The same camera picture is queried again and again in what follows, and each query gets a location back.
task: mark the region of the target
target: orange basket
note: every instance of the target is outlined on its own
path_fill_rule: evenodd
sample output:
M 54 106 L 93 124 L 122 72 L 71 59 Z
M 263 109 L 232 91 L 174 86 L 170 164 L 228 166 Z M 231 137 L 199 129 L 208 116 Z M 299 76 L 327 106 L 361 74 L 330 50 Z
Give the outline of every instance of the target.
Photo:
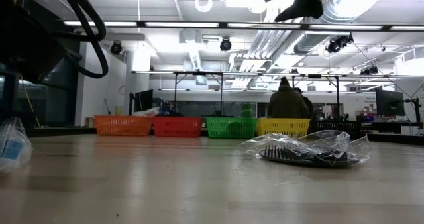
M 150 133 L 152 118 L 122 115 L 95 115 L 98 135 L 142 136 Z
M 153 117 L 154 134 L 159 137 L 199 137 L 201 117 Z

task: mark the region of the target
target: table surface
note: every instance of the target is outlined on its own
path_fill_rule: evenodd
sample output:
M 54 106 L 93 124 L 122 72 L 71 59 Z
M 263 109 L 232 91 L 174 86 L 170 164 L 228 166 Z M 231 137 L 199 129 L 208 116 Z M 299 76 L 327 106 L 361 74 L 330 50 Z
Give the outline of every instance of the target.
M 31 139 L 30 164 L 0 176 L 1 223 L 421 223 L 424 150 L 372 143 L 347 169 L 255 159 L 242 140 Z

